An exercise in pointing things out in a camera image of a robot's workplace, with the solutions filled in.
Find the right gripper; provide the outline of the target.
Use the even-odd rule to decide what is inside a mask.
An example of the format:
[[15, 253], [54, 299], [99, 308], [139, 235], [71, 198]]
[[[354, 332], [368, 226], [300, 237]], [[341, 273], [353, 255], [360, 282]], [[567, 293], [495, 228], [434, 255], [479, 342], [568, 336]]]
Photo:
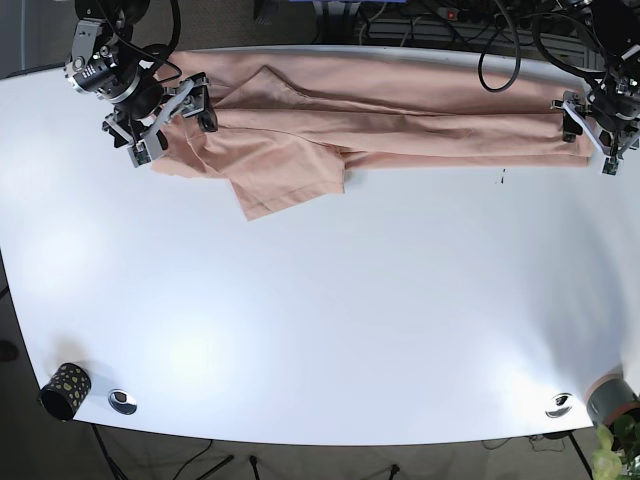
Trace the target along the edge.
[[114, 139], [114, 147], [125, 147], [134, 167], [160, 158], [168, 149], [161, 128], [175, 117], [195, 118], [201, 131], [218, 131], [218, 119], [211, 107], [209, 82], [204, 72], [180, 81], [177, 87], [151, 86], [150, 92], [135, 92], [131, 104], [115, 107], [102, 123], [102, 130]]

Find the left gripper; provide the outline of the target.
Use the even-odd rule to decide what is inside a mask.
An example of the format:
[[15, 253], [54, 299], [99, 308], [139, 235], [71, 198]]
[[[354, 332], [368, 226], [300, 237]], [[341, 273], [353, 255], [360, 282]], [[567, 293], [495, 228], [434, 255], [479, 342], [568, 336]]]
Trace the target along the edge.
[[565, 92], [551, 108], [562, 111], [565, 143], [585, 135], [603, 155], [603, 174], [616, 175], [624, 154], [639, 149], [639, 101], [631, 96]]

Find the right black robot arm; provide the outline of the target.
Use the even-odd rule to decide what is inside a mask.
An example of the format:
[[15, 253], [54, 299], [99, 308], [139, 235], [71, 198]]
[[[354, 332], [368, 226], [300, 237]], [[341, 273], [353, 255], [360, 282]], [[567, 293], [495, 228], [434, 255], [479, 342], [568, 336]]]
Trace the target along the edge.
[[161, 128], [175, 117], [194, 118], [205, 133], [218, 129], [203, 72], [184, 77], [170, 55], [181, 34], [179, 3], [170, 3], [173, 22], [167, 44], [132, 42], [133, 29], [147, 13], [148, 1], [76, 1], [66, 80], [81, 94], [107, 101], [113, 112], [102, 130], [116, 148], [127, 149], [139, 167], [162, 156], [168, 140]]

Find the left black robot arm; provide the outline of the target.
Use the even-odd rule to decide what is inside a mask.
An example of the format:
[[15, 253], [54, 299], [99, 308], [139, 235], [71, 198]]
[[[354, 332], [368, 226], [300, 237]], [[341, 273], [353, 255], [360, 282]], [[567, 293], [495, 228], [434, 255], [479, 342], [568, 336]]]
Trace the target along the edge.
[[[638, 13], [623, 1], [548, 1], [524, 17], [538, 53], [588, 86], [551, 104], [563, 112], [563, 140], [586, 135], [604, 156], [602, 172], [616, 175], [623, 155], [639, 147]], [[570, 22], [581, 43], [601, 57], [603, 69], [580, 69], [556, 58], [542, 41], [545, 20]]]

